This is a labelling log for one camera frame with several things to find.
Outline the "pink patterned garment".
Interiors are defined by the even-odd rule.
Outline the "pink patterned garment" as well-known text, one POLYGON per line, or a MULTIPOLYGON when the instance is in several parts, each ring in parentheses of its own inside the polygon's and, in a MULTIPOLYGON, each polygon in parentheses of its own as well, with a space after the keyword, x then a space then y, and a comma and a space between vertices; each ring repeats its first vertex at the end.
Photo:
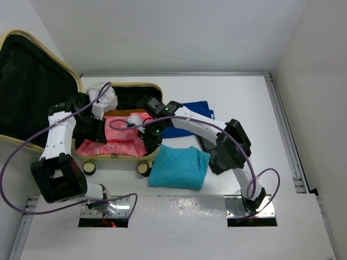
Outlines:
POLYGON ((115 119, 128 120, 129 116, 106 116, 105 135, 106 144, 85 139, 76 154, 80 156, 96 155, 124 155, 140 158, 148 154, 144 141, 138 136, 137 129, 124 131, 113 130, 109 123, 115 119))

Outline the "cream yellow suitcase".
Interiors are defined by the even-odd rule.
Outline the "cream yellow suitcase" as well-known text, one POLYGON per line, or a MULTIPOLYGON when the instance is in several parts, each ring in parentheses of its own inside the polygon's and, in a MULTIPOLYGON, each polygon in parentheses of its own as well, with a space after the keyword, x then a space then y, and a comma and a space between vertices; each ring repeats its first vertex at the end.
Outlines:
MULTIPOLYGON (((151 97, 162 101, 154 83, 112 82, 118 97, 116 110, 143 109, 151 97)), ((22 144, 48 126, 49 107, 82 93, 78 74, 29 33, 10 30, 1 35, 1 139, 22 144)), ((74 139, 76 152, 84 140, 74 139)), ((124 155, 80 156, 85 160, 125 159, 154 161, 159 147, 140 158, 124 155)))

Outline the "white drawstring bag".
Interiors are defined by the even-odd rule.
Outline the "white drawstring bag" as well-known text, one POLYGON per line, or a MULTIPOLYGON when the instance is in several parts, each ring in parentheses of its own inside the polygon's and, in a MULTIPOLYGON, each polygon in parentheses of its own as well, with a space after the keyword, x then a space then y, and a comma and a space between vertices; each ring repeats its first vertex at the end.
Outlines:
POLYGON ((118 97, 115 94, 115 90, 113 89, 110 82, 98 82, 91 85, 88 89, 88 95, 90 101, 95 100, 101 95, 101 97, 99 97, 98 101, 96 102, 107 104, 105 112, 116 110, 116 107, 118 105, 118 97))

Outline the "turquoise shirt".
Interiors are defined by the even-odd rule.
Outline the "turquoise shirt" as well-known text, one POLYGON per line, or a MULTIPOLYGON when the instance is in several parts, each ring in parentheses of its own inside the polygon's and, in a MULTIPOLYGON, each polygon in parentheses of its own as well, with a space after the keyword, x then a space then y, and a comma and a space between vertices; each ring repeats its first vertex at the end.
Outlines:
POLYGON ((197 149, 161 145, 152 165, 148 185, 199 191, 209 167, 210 154, 197 149))

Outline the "black pouch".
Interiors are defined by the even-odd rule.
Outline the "black pouch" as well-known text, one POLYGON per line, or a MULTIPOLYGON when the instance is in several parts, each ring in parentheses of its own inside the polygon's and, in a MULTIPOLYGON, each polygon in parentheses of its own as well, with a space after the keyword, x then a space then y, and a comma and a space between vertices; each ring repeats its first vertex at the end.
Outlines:
POLYGON ((217 135, 216 145, 206 138, 196 136, 202 151, 210 155, 209 166, 219 175, 237 167, 239 152, 235 144, 223 133, 217 135))

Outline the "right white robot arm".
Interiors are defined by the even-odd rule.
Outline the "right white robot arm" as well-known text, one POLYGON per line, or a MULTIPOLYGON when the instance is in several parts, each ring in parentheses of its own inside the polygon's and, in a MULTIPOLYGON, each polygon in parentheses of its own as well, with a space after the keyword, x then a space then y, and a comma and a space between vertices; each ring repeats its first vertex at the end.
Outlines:
POLYGON ((144 101, 143 109, 152 117, 152 121, 145 121, 139 130, 139 137, 147 149, 152 150, 162 143, 162 133, 169 126, 207 139, 216 146, 223 163, 233 169, 246 212, 256 213, 266 191, 258 182, 250 162, 251 142, 237 120, 218 121, 193 112, 176 101, 165 105, 155 97, 144 101))

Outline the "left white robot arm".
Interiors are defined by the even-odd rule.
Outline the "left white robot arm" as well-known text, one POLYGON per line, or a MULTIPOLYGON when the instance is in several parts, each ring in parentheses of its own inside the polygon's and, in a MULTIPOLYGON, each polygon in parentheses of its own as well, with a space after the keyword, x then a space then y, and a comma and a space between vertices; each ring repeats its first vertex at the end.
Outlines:
POLYGON ((66 97, 48 110, 49 131, 46 146, 39 161, 31 164, 31 173, 48 203, 70 199, 92 199, 88 208, 106 214, 108 193, 102 184, 89 184, 71 155, 72 140, 90 139, 105 144, 104 113, 111 109, 107 102, 97 101, 90 107, 87 94, 66 97))

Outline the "grey aluminium table rail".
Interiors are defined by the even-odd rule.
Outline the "grey aluminium table rail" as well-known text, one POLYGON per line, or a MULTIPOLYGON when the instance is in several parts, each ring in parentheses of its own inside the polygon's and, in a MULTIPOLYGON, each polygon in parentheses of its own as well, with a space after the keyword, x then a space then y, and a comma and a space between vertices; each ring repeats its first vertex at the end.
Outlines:
POLYGON ((231 72, 231 71, 169 71, 169 72, 120 72, 120 73, 82 73, 81 77, 153 77, 153 76, 262 76, 271 77, 266 72, 231 72))

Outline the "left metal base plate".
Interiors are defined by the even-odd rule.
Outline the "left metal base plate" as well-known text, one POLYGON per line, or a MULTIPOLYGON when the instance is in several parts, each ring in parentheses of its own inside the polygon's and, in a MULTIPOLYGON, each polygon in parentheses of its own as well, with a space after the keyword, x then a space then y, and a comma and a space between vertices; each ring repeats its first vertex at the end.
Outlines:
POLYGON ((128 218, 130 214, 130 197, 108 202, 92 202, 82 204, 80 217, 86 219, 128 218))

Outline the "metal base plate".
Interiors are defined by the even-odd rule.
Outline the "metal base plate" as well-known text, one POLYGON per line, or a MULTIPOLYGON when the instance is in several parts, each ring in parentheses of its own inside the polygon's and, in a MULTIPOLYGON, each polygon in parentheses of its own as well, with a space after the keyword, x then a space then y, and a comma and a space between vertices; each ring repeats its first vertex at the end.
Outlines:
MULTIPOLYGON (((250 210, 246 210, 243 206, 242 197, 237 195, 225 196, 226 215, 228 219, 239 219, 250 216, 250 210)), ((275 218, 275 209, 272 202, 272 197, 266 195, 260 206, 256 209, 255 218, 270 219, 275 218)))
POLYGON ((108 202, 92 202, 82 204, 80 217, 86 219, 128 218, 130 214, 130 197, 108 202))

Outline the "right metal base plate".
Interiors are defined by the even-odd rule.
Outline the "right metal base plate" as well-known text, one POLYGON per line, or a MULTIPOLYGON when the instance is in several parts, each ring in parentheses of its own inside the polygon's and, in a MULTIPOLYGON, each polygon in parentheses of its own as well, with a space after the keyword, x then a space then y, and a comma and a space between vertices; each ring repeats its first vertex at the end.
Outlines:
MULTIPOLYGON (((237 195, 225 196, 226 215, 228 219, 239 219, 250 216, 250 210, 246 210, 243 206, 242 197, 237 195)), ((275 209, 272 202, 272 197, 266 195, 260 206, 256 209, 255 218, 270 219, 275 218, 275 209)))

